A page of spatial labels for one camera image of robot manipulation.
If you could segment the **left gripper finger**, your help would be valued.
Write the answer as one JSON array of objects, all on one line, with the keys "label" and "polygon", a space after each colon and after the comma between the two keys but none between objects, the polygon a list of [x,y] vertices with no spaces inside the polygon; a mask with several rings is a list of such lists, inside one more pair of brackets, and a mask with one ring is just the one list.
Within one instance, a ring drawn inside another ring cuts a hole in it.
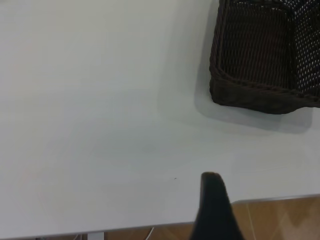
[{"label": "left gripper finger", "polygon": [[225,183],[215,172],[204,172],[200,181],[199,209],[191,240],[243,240]]}]

